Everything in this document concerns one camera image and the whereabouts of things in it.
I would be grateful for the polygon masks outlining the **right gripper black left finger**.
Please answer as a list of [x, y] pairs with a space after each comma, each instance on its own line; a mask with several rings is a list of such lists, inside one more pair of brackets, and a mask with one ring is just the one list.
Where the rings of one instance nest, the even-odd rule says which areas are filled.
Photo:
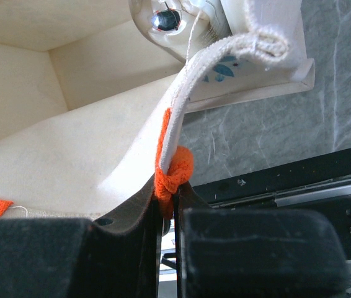
[[156, 297], [153, 186], [96, 220], [0, 219], [0, 297]]

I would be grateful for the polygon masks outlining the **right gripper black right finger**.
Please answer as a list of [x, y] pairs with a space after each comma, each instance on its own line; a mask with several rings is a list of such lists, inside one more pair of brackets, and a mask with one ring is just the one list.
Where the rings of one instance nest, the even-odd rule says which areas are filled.
[[301, 209], [216, 209], [174, 195], [179, 297], [345, 297], [349, 270], [325, 216]]

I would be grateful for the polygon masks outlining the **beige canvas tote bag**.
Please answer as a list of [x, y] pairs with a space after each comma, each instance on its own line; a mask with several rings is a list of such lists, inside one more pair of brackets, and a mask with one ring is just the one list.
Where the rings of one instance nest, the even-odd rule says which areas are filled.
[[184, 63], [129, 1], [0, 1], [0, 217], [90, 217], [159, 171], [159, 203], [192, 175], [184, 115], [310, 90], [300, 1], [254, 1], [251, 31]]

